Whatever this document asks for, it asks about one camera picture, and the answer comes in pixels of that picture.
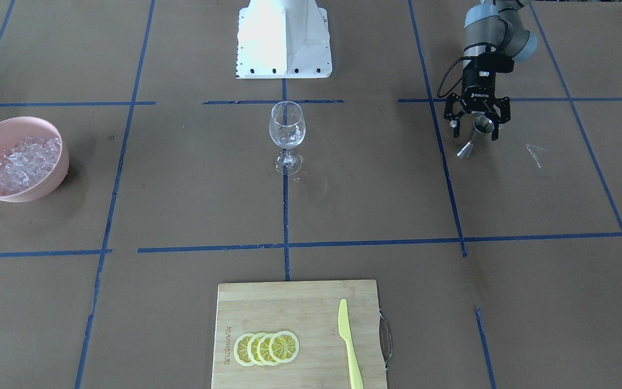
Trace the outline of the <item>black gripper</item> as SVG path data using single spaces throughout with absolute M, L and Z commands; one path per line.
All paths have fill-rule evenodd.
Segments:
M 460 62 L 466 62 L 462 75 L 456 84 L 462 85 L 459 95 L 454 93 L 452 86 L 443 94 L 446 98 L 446 108 L 443 118 L 449 121 L 449 126 L 457 130 L 460 118 L 464 114 L 483 113 L 493 123 L 491 141 L 499 138 L 499 131 L 511 119 L 510 98 L 495 96 L 496 75 L 511 73 L 514 70 L 513 58 L 502 52 L 483 52 L 476 56 L 460 57 L 449 67 L 443 79 L 446 79 L 451 70 Z

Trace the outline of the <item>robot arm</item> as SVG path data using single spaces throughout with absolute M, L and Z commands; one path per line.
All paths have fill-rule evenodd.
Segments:
M 511 119 L 508 96 L 496 96 L 496 76 L 511 73 L 516 62 L 529 59 L 538 46 L 538 37 L 526 29 L 520 18 L 529 1 L 481 1 L 470 8 L 464 23 L 460 93 L 449 89 L 437 92 L 446 99 L 443 113 L 454 138 L 460 136 L 460 120 L 469 114 L 484 116 L 492 125 L 491 139 L 497 140 L 499 128 Z

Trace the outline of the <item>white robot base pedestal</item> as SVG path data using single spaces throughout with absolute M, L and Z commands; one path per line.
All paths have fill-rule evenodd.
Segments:
M 328 13 L 316 1 L 251 1 L 238 22 L 237 78 L 332 76 Z

